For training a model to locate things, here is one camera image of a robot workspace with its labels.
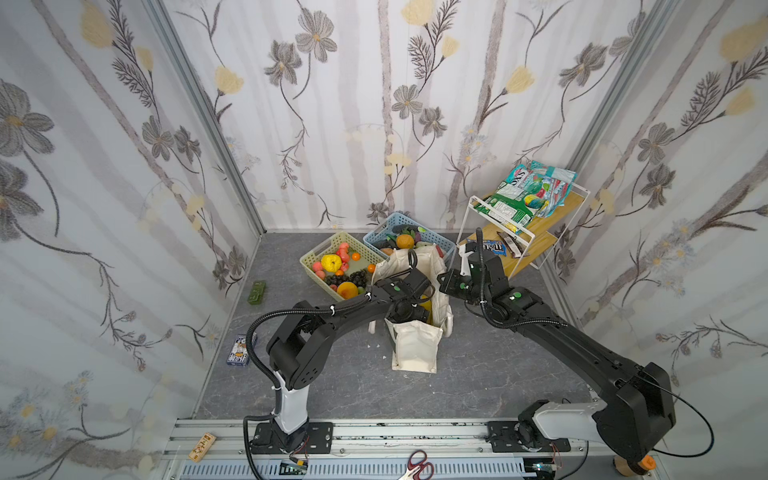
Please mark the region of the dark toy grape bunch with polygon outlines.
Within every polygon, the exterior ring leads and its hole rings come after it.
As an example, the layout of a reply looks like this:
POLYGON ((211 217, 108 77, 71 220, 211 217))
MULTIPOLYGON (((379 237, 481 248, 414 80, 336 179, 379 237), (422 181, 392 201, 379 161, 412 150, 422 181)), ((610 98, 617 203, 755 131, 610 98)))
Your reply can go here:
POLYGON ((365 288, 368 285, 368 271, 358 270, 349 275, 349 281, 357 287, 365 288))

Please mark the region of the orange toy fruit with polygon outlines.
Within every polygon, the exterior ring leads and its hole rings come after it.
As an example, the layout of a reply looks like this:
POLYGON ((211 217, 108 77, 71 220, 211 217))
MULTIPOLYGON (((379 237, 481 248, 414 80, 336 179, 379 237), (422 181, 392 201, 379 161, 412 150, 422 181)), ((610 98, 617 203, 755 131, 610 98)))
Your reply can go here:
POLYGON ((336 292, 344 300, 348 300, 359 295, 359 287, 353 282, 345 281, 337 286, 336 292))

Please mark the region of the blue plastic vegetable basket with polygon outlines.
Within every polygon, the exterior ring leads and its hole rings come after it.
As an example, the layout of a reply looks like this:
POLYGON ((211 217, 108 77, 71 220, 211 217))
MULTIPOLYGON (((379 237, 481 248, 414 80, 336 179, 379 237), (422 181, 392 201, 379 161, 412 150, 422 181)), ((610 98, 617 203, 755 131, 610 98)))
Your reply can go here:
POLYGON ((403 235, 411 237, 414 247, 425 244, 436 246, 442 258, 451 255, 455 249, 455 243, 447 237, 400 212, 392 213, 372 231, 365 234, 363 242, 368 247, 384 253, 386 248, 399 249, 398 238, 403 235))

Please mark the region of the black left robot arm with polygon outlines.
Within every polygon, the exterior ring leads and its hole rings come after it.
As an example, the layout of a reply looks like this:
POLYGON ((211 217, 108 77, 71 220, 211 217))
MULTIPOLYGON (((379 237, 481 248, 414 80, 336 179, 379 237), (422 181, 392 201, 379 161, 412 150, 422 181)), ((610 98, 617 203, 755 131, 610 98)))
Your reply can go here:
POLYGON ((429 278, 418 270, 415 252, 407 254, 408 267, 375 281, 364 294, 337 304, 316 307, 299 302, 254 320, 245 334, 245 348, 254 366, 272 384, 275 407, 263 418, 269 427, 267 440, 245 436, 246 452, 257 446, 274 445, 292 453, 310 438, 307 401, 309 385, 322 373, 334 342, 378 319, 407 323, 428 318, 422 295, 432 292, 429 278), (255 348, 256 329, 268 320, 282 323, 267 343, 268 361, 259 360, 255 348))

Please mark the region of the small green toy on floor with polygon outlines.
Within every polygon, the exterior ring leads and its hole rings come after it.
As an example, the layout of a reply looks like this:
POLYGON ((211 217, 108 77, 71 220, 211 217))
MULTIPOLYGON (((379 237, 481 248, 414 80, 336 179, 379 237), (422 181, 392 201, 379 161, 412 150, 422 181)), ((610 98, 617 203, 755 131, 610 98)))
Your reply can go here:
POLYGON ((249 291, 247 302, 249 305, 260 305, 263 302, 266 291, 266 282, 262 280, 254 281, 249 291))

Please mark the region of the green snack packet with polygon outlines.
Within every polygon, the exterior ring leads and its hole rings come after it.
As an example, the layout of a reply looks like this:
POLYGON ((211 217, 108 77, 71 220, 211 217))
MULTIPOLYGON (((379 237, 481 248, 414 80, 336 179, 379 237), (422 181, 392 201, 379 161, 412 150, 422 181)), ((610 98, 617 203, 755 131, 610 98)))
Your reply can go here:
POLYGON ((526 227, 534 219, 542 205, 543 200, 525 188, 502 183, 474 209, 516 232, 519 227, 526 227))

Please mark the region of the blue M&M candy bag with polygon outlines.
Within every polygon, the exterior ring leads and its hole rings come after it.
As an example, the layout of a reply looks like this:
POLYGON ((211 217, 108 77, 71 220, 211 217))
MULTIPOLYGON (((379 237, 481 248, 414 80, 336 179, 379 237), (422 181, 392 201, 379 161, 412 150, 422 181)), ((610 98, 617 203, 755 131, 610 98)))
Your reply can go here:
POLYGON ((485 250, 499 256, 506 256, 508 253, 507 245, 501 240, 484 240, 483 247, 485 250))

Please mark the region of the small blue card box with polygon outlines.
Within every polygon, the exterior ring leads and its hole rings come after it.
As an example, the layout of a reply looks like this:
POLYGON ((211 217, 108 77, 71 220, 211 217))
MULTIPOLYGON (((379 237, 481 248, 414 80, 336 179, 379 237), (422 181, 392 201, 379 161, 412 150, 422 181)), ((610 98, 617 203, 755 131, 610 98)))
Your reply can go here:
POLYGON ((226 364, 233 367, 245 367, 250 363, 250 356, 248 354, 247 337, 245 334, 237 334, 233 342, 232 348, 226 359, 226 364))

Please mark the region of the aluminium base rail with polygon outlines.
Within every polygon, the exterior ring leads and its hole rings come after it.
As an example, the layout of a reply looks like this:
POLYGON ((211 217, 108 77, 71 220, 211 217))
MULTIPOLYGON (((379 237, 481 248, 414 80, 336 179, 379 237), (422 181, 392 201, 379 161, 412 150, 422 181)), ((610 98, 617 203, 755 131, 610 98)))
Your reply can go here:
POLYGON ((246 452, 245 436, 267 440, 265 422, 179 420, 164 447, 156 479, 397 479, 410 455, 424 450, 432 479, 633 479, 613 465, 599 442, 560 439, 540 449, 518 443, 513 419, 318 420, 299 450, 274 445, 246 452), (194 463, 189 452, 206 432, 217 437, 194 463))

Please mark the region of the orange and wood tape roll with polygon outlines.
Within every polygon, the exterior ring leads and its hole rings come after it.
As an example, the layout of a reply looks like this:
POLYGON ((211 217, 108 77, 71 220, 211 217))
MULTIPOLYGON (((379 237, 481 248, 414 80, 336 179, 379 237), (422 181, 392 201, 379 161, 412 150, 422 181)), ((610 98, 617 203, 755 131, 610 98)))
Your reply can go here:
POLYGON ((630 461, 619 455, 613 458, 616 471, 623 477, 642 477, 649 475, 657 468, 656 461, 649 455, 639 461, 630 461))

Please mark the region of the red handled scissors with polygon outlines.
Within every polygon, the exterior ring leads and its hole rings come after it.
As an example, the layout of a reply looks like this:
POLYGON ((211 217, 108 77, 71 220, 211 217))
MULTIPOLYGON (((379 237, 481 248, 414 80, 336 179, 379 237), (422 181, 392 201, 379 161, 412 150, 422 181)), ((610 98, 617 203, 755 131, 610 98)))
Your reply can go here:
POLYGON ((406 465, 405 472, 399 477, 400 480, 431 480, 435 474, 435 466, 429 460, 424 450, 414 451, 406 465))

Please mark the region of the orange toy tangerine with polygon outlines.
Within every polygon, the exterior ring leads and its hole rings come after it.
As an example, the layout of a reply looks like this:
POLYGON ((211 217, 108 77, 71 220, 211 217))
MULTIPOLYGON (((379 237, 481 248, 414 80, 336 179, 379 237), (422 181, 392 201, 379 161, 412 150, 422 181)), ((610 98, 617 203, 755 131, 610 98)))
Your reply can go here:
POLYGON ((409 234, 401 234, 396 238, 398 249, 412 249, 415 247, 415 239, 409 234))

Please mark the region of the wooden tag block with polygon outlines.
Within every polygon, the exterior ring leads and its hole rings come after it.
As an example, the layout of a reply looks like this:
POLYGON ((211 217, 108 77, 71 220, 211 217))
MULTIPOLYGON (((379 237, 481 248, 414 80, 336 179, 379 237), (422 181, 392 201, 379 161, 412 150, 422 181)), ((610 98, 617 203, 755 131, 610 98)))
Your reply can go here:
POLYGON ((195 447, 189 452, 188 459, 194 463, 199 463, 208 453, 217 437, 206 432, 201 436, 195 447))

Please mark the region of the yellow toy bell pepper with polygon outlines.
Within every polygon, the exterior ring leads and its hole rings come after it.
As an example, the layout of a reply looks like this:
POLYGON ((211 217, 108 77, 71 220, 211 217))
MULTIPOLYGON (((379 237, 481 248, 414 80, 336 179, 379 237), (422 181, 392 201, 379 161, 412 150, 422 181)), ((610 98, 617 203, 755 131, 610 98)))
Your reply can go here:
POLYGON ((335 274, 337 271, 339 271, 344 264, 344 261, 342 258, 337 254, 326 254, 323 255, 321 258, 321 266, 322 268, 332 274, 335 274))

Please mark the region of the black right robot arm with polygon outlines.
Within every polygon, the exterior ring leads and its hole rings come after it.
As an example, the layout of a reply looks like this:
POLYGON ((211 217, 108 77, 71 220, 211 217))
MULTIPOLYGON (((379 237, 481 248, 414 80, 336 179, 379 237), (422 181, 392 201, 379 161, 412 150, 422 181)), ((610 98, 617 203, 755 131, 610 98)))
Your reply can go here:
POLYGON ((539 400, 517 417, 516 439, 527 449, 551 441, 599 442, 629 463, 641 463, 674 427, 669 374, 642 366, 563 320, 542 298, 509 283, 499 256, 483 240, 457 251, 458 269, 439 275, 442 293, 479 307, 492 327, 522 335, 569 367, 596 393, 596 403, 539 400))

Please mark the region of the floral canvas tote bag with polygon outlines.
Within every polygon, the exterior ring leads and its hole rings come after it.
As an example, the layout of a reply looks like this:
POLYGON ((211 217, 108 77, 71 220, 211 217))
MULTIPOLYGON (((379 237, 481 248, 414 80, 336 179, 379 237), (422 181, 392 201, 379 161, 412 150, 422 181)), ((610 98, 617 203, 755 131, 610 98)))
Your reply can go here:
POLYGON ((416 255, 416 270, 425 275, 430 288, 419 295, 427 311, 426 321, 408 320, 393 322, 389 318, 385 325, 393 344, 392 369, 435 374, 437 372, 438 346, 443 337, 453 332, 454 315, 447 294, 439 292, 438 276, 447 272, 436 246, 419 247, 416 255))

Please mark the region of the green plastic fruit basket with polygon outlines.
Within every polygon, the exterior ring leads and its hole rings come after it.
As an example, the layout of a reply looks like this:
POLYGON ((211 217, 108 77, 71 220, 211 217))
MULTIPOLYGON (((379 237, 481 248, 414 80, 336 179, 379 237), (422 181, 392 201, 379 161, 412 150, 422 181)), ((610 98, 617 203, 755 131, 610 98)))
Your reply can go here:
POLYGON ((346 232, 337 232, 300 257, 309 278, 334 300, 363 293, 385 255, 346 232))

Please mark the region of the teal snack packet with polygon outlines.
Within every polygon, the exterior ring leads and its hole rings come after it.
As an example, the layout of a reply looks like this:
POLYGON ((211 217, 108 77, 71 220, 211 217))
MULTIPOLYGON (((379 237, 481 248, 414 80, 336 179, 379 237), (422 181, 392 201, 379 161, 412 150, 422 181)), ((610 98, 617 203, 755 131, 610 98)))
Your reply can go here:
POLYGON ((520 164, 505 182, 513 188, 513 198, 521 200, 536 217, 546 218, 565 203, 578 174, 538 161, 520 164))

